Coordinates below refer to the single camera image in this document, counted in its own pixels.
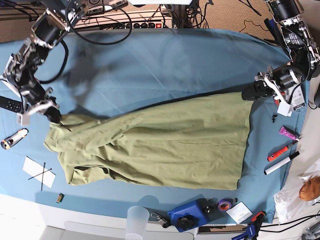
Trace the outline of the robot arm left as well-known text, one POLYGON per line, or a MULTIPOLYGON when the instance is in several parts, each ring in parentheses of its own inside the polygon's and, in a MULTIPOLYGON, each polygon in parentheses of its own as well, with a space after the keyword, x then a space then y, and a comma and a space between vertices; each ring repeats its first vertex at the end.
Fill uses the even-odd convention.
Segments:
POLYGON ((245 101, 273 97, 279 104, 293 104, 303 84, 319 73, 319 47, 302 18, 304 9, 299 1, 267 0, 265 4, 272 19, 264 23, 290 61, 259 72, 241 97, 245 101))

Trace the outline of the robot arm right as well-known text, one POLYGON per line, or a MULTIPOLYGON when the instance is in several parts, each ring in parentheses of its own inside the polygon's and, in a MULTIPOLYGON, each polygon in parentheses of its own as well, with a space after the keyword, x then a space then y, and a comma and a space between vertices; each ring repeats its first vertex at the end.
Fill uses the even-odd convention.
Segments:
POLYGON ((17 53, 10 55, 0 80, 20 99, 2 104, 17 113, 17 122, 29 123, 30 116, 39 113, 52 123, 59 123, 61 113, 56 99, 50 94, 52 88, 44 89, 50 80, 38 80, 35 72, 57 45, 67 45, 63 38, 71 32, 76 23, 85 16, 88 4, 85 0, 43 0, 44 13, 32 26, 31 35, 25 39, 17 53))

